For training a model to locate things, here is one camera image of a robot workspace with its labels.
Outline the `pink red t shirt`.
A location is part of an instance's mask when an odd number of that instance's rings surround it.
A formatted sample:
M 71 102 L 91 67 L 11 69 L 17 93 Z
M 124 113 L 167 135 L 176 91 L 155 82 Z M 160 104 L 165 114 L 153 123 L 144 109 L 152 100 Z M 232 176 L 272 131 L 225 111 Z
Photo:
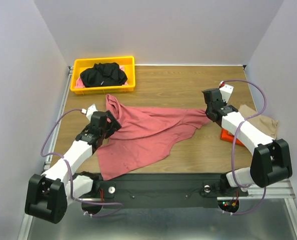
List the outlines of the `pink red t shirt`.
M 173 145 L 192 138 L 210 121 L 204 109 L 125 106 L 110 94 L 106 108 L 121 129 L 97 150 L 105 181 L 163 160 Z

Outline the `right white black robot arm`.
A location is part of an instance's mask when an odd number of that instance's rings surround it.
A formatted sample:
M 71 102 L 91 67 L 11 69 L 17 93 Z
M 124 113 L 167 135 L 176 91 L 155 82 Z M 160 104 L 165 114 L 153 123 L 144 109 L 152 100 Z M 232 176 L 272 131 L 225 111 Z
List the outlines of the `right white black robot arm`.
M 250 167 L 224 173 L 218 183 L 219 191 L 230 195 L 237 187 L 257 185 L 264 188 L 293 175 L 289 144 L 284 139 L 273 139 L 245 120 L 237 108 L 227 104 L 233 88 L 204 90 L 206 116 L 222 129 L 232 133 L 251 153 Z

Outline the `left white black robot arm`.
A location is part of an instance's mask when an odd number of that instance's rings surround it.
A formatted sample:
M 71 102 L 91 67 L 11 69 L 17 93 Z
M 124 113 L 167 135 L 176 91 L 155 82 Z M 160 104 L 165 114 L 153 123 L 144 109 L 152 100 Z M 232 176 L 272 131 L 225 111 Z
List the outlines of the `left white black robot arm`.
M 58 154 L 60 159 L 56 164 L 29 179 L 24 207 L 27 215 L 57 224 L 73 202 L 96 206 L 98 211 L 104 206 L 122 208 L 122 203 L 105 202 L 98 175 L 76 172 L 103 141 L 122 126 L 109 110 L 81 109 L 80 112 L 87 116 L 89 124 L 75 137 L 65 154 Z

